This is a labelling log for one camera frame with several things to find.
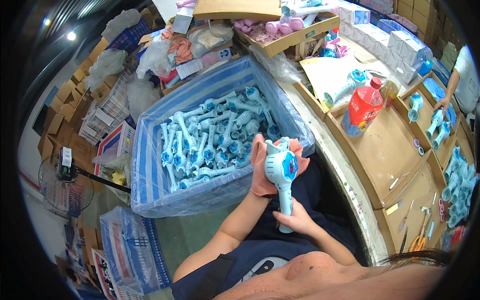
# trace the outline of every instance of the blue striped plastic bag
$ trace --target blue striped plastic bag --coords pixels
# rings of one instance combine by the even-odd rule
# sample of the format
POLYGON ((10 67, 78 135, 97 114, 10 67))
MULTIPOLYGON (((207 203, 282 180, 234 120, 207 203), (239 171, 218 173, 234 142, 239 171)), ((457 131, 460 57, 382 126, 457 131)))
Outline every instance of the blue striped plastic bag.
POLYGON ((176 111, 189 111, 208 98, 231 91, 244 93, 258 87, 265 96, 282 136, 298 138, 303 156, 314 152, 313 134, 290 103, 285 92, 253 56, 245 56, 202 74, 157 101, 140 115, 132 156, 132 210, 159 218, 188 216, 213 211, 240 202, 252 183, 249 165, 187 190, 169 193, 167 168, 161 166, 162 129, 176 111))

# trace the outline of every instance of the dark hair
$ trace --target dark hair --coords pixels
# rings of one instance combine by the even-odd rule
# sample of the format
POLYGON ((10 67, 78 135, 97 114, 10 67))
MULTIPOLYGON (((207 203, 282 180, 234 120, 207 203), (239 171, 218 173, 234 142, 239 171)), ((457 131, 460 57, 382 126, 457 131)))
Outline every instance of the dark hair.
POLYGON ((72 268, 68 268, 65 270, 67 276, 70 277, 71 280, 77 282, 77 275, 75 275, 75 271, 72 268))
POLYGON ((437 267, 448 267, 452 261, 452 254, 439 249, 426 249, 422 251, 405 252, 391 255, 381 260, 381 263, 391 263, 393 265, 421 264, 423 262, 432 263, 437 267))

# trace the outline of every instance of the white t-shirt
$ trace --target white t-shirt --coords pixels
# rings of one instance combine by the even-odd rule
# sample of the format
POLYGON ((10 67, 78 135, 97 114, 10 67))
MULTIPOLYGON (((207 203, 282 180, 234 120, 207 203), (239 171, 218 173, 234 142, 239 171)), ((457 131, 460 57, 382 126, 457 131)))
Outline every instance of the white t-shirt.
POLYGON ((463 46, 460 49, 454 69, 460 74, 460 82, 456 88, 455 96, 462 111, 468 114, 475 109, 475 104, 480 96, 477 68, 468 46, 463 46))

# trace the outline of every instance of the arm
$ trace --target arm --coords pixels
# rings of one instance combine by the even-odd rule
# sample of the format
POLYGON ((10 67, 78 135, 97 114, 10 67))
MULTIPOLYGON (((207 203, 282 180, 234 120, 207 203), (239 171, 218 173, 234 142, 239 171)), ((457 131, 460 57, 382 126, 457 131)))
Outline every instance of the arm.
POLYGON ((460 73, 458 73, 457 69, 453 69, 452 75, 448 80, 448 86, 447 86, 447 91, 445 92, 445 97, 438 100, 437 104, 433 108, 433 113, 435 113, 435 111, 439 108, 444 108, 443 114, 445 116, 445 114, 447 113, 448 106, 450 105, 450 99, 452 99, 453 93, 455 92, 459 82, 460 82, 460 73))
POLYGON ((237 248, 255 226, 269 202, 270 199, 249 192, 239 206, 223 221, 212 239, 181 263, 173 276, 173 282, 211 262, 220 254, 229 253, 237 248))
POLYGON ((273 212, 274 217, 283 225, 295 232, 308 235, 313 243, 323 252, 327 253, 335 261, 342 265, 358 265, 353 254, 339 241, 335 240, 323 228, 318 226, 309 216, 303 205, 292 197, 291 216, 273 212))

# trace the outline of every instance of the light blue toy wand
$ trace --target light blue toy wand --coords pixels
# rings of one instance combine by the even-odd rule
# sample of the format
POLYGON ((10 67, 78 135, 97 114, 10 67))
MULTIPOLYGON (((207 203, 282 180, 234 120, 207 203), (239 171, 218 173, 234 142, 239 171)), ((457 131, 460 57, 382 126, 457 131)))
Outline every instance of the light blue toy wand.
MULTIPOLYGON (((280 212, 284 215, 292 214, 292 181, 298 171, 297 157, 290 149, 290 139, 282 137, 278 146, 273 145, 271 140, 265 141, 267 145, 267 157, 265 158, 265 175, 278 189, 280 199, 280 212)), ((292 233, 290 228, 280 225, 280 232, 292 233)))

